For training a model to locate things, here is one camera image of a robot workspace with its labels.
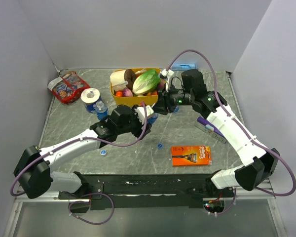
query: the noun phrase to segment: table surface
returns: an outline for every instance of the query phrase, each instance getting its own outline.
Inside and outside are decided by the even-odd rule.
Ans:
[[[114,70],[92,69],[76,70],[78,75],[91,87],[100,91],[109,114],[116,108],[110,92],[110,75]],[[209,71],[202,71],[208,90],[214,89],[213,76]],[[226,99],[239,118],[239,110],[226,72],[217,72],[218,91]],[[84,174],[211,174],[219,169],[228,169],[241,164],[235,150],[228,144],[222,144],[194,126],[199,114],[191,106],[180,106],[179,111],[166,116],[159,115],[153,124],[151,133],[142,141],[131,147],[120,148],[107,145],[104,149],[106,157],[100,150],[85,153],[62,165],[58,171]],[[78,135],[97,122],[95,114],[86,111],[82,101],[78,99],[65,105],[55,99],[52,104],[48,122],[44,131],[41,147],[48,147]],[[116,142],[131,143],[135,140],[132,134],[119,135]],[[171,146],[211,147],[213,164],[207,166],[173,167]]]

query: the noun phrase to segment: orange package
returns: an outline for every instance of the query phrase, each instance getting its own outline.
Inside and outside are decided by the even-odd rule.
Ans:
[[[212,164],[211,148],[206,146],[171,147],[172,166]]]

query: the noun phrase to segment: purple box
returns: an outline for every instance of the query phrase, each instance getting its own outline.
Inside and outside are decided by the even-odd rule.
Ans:
[[[197,128],[201,129],[203,132],[211,135],[221,143],[225,144],[227,142],[223,134],[210,122],[202,117],[198,117],[197,121],[194,124]]]

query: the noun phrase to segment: lettuce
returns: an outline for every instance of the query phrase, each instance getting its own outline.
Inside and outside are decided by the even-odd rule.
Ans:
[[[156,70],[150,69],[137,77],[133,85],[133,92],[136,95],[143,95],[145,93],[154,91],[160,82],[161,79],[158,76]]]

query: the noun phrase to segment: yellow basket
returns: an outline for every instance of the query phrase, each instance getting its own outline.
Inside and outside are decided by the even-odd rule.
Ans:
[[[133,72],[138,72],[144,68],[130,68],[133,70]],[[160,72],[159,68],[146,68],[147,71],[150,69],[155,69],[157,73]],[[149,95],[149,96],[133,96],[133,97],[118,97],[114,95],[114,90],[112,89],[112,84],[110,84],[110,89],[112,96],[116,102],[117,105],[127,105],[129,107],[132,107],[133,105],[140,105],[140,102],[144,101],[146,105],[153,105],[157,102],[158,96],[157,95]]]

